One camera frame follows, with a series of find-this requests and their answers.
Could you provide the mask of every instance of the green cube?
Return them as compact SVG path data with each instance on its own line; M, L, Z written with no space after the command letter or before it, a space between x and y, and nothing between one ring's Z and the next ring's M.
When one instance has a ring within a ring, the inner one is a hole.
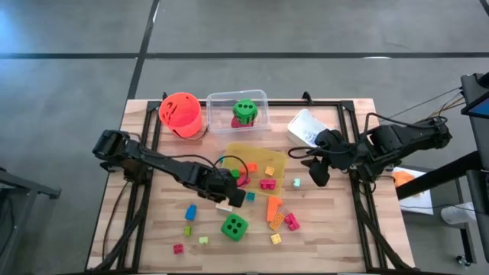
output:
M248 223L236 214L230 214L221 227L221 232L233 239L239 241L248 228Z
M185 228L183 228L183 233L187 237L190 236L190 233L192 233L192 228L190 227L190 225L187 225Z
M257 117L258 109L251 99L242 99L232 108L232 114L239 123L247 125Z

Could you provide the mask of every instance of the translucent yellow tray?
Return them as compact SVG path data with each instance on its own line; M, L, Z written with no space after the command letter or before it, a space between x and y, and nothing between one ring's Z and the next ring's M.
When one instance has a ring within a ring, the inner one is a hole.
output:
M225 155L234 155L241 158L245 163L254 162L258 165L258 171L250 173L250 183L244 189L255 193L268 196L279 196L282 190L283 175L285 174L285 164L287 157L283 153L264 148L251 147L244 144L230 144ZM243 164L234 158L225 158L222 167L233 170L239 169ZM273 176L265 174L265 168L273 167L275 169ZM274 190L263 190L260 188L260 180L275 179L277 185Z

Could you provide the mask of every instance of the wooden table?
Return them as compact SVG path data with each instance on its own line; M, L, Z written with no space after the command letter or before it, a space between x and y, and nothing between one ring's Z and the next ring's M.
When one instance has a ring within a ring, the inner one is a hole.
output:
M358 117L358 126L364 127L365 115L375 112L372 99L352 99ZM121 129L141 133L147 100L129 100ZM266 147L284 153L294 146L286 137L287 124L303 107L270 107L269 131L252 131L240 134L208 133L200 141L185 141L163 127L158 152L162 154L200 154L217 160L229 142L243 142L256 147ZM335 108L308 107L313 115L330 128L339 128ZM348 132L351 125L347 117ZM378 125L371 118L369 125ZM152 130L148 136L151 145ZM220 232L225 216L218 213L215 203L201 199L189 189L176 183L171 176L156 172L151 190L144 242L141 252L140 272L148 273L223 273L223 272L358 272L364 271L355 209L351 197L348 175L329 170L331 179L326 188L319 188L299 160L288 158L281 198L283 207L293 212L301 228L289 231L281 225L278 233L282 242L273 245L270 236L275 234L265 222L267 197L259 196L255 202L244 202L233 212L248 221L247 233L238 242ZM294 189L294 178L301 179L301 187ZM108 178L99 222L90 251L88 268L101 261L102 240L115 199L125 184L121 173ZM108 235L106 253L120 237L127 211L129 188L126 189ZM404 227L396 190L392 180L382 177L374 193L381 232L401 258L414 266L410 244ZM194 222L185 218L190 203L197 205ZM192 225L192 235L185 237L183 227ZM199 244L199 237L208 236L209 243ZM173 245L183 243L184 254L173 254ZM378 267L374 241L369 235L374 266ZM129 244L128 263L132 259L133 243Z

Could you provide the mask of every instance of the concrete floor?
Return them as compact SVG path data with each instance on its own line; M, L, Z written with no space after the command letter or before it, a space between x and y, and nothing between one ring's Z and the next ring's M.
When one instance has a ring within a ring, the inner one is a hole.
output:
M152 0L0 2L0 53L137 53ZM489 49L489 16L478 0L162 0L148 52L473 52ZM63 188L40 197L15 262L17 274L81 271L107 174L91 149L121 122L136 60L0 60L0 166ZM269 98L374 98L391 115L487 72L489 59L146 60L136 98L163 91L263 89ZM452 95L397 117L426 117ZM475 149L458 110L454 138L406 164L435 168ZM417 267L464 269L458 231L406 224Z

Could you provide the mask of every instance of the red cup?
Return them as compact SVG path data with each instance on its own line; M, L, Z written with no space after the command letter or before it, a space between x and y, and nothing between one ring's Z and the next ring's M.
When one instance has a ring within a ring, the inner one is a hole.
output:
M161 122L182 138L189 138L202 128L199 100L188 92L177 92L161 102Z

